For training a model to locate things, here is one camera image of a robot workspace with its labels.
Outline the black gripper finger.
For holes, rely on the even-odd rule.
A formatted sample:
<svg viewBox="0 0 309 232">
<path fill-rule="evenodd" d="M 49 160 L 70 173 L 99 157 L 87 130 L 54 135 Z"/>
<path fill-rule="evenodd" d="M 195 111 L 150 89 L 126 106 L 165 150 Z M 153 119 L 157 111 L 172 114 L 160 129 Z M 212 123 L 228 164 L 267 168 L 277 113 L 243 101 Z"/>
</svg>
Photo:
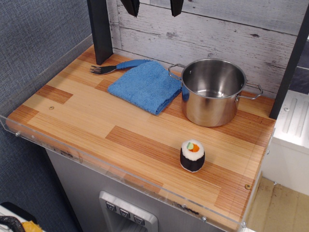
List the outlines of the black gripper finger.
<svg viewBox="0 0 309 232">
<path fill-rule="evenodd" d="M 172 16 L 176 17 L 181 14 L 183 8 L 183 0 L 170 0 Z"/>
<path fill-rule="evenodd" d="M 139 0 L 121 0 L 121 2 L 130 15 L 137 17 L 140 6 Z"/>
</svg>

